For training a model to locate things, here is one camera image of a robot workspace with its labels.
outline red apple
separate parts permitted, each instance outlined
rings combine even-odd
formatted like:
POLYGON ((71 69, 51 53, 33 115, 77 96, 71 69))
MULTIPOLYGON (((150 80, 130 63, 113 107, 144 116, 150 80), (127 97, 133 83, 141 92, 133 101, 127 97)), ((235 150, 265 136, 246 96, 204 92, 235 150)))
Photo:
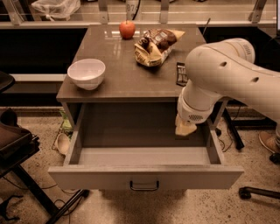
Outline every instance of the red apple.
POLYGON ((135 24, 129 20, 123 21, 119 25, 119 31, 123 39, 131 39, 135 32, 135 24))

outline white bowl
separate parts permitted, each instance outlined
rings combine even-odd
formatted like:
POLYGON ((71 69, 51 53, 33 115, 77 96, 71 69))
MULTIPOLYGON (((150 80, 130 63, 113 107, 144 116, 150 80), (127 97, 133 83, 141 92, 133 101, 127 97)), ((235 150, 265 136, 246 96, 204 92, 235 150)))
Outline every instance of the white bowl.
POLYGON ((98 59, 82 59, 73 63, 67 74, 79 88, 92 90, 102 83, 105 68, 104 63, 98 59))

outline black seat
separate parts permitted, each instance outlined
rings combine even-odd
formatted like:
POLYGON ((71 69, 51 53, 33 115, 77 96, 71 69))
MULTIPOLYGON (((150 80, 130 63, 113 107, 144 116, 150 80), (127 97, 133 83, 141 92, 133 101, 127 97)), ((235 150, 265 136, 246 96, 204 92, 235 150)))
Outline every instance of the black seat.
POLYGON ((15 84, 15 79, 10 74, 0 71, 0 93, 15 84))

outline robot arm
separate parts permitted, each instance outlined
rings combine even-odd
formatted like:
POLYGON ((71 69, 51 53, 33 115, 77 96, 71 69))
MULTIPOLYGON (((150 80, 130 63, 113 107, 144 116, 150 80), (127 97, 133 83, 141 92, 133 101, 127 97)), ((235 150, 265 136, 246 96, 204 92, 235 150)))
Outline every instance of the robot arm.
POLYGON ((254 65, 254 60, 254 47, 242 38, 193 49, 185 60, 189 81, 178 98, 176 134, 194 132, 223 96, 280 123, 280 74, 254 65))

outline snack bag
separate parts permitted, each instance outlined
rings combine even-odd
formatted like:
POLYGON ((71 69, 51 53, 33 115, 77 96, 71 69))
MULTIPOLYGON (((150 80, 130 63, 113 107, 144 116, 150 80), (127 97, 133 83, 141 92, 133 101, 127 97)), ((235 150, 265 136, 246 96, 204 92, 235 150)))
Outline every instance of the snack bag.
POLYGON ((162 65, 172 51, 172 46, 184 34, 184 31, 148 30, 135 44, 136 61, 147 67, 162 65))

